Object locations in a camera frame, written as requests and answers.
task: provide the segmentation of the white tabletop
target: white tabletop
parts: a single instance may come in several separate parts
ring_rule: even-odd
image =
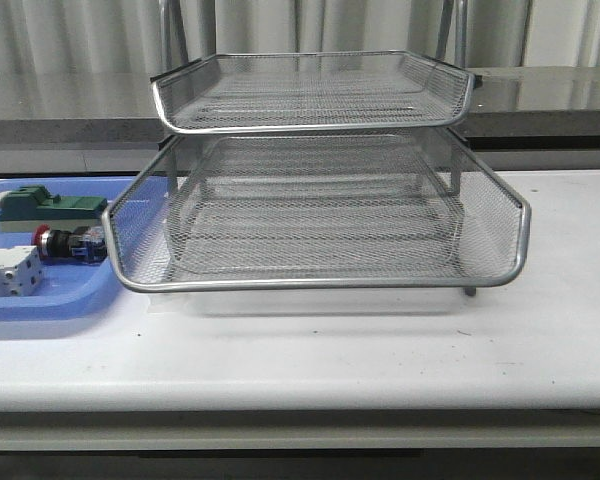
[[[513,283],[141,295],[0,322],[0,411],[600,407],[600,171],[503,175]]]

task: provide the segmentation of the curtain fold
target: curtain fold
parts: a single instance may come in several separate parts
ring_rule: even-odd
[[[434,55],[441,0],[181,0],[190,58],[408,49]],[[0,73],[160,70],[157,0],[0,0]],[[600,0],[469,0],[468,65],[600,65]],[[453,61],[454,31],[447,61]]]

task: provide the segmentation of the metal mesh tray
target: metal mesh tray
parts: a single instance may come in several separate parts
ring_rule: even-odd
[[[469,72],[399,51],[213,55],[153,81],[179,134],[448,125],[472,87]]]
[[[530,209],[415,129],[175,138],[103,219],[136,291],[494,286],[522,268]]]

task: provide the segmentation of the blue plastic tray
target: blue plastic tray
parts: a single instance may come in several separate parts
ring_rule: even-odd
[[[0,180],[0,192],[22,185],[45,185],[53,194],[95,195],[113,200],[132,177],[21,178]],[[31,233],[0,233],[0,248],[29,245]],[[92,313],[108,305],[119,291],[109,260],[82,265],[45,263],[44,279],[32,296],[0,297],[0,320],[60,320]]]

